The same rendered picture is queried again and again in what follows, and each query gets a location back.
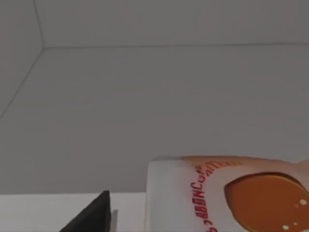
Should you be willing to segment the white and orange carton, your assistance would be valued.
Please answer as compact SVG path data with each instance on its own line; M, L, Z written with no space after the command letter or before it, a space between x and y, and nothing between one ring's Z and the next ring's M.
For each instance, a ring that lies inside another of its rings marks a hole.
M145 232L309 232L309 160L164 157L148 165Z

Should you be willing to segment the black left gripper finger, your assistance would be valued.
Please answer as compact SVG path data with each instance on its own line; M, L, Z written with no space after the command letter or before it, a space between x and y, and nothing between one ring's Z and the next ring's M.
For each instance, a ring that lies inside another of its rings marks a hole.
M110 232L111 218L110 192L105 190L59 232Z

